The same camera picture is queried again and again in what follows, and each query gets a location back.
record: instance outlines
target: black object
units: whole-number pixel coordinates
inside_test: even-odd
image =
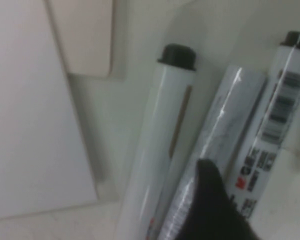
[[[196,53],[190,47],[169,44],[165,46],[159,63],[195,71]]]
[[[280,45],[300,49],[300,31],[290,31]]]
[[[258,240],[228,199],[216,165],[200,160],[196,170],[193,203],[175,240]]]

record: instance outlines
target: clear plastic wrap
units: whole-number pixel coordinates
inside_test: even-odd
[[[202,131],[189,158],[158,240],[174,240],[180,231],[194,193],[199,159],[216,163],[223,175],[244,131],[266,77],[238,66],[228,67]]]

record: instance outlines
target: black marker cap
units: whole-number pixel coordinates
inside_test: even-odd
[[[280,45],[300,49],[300,31],[290,31]]]
[[[190,47],[169,44],[165,46],[159,63],[174,66],[181,69],[195,71],[196,53]]]

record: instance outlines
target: brown stripe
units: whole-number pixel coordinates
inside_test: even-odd
[[[182,105],[181,105],[179,115],[178,115],[178,120],[176,122],[173,137],[171,139],[171,144],[170,144],[170,148],[169,148],[169,157],[171,159],[172,159],[172,157],[174,155],[174,152],[175,152],[175,148],[176,148],[176,145],[177,145],[181,125],[182,125],[182,122],[184,121],[184,118],[185,118],[185,113],[186,113],[186,109],[187,109],[187,106],[188,106],[188,103],[189,103],[191,92],[192,92],[192,86],[188,86],[186,88],[185,92],[184,92]]]

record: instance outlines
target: barcode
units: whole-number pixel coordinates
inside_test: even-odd
[[[279,145],[285,137],[291,116],[300,100],[300,74],[286,72],[274,101],[261,139]]]

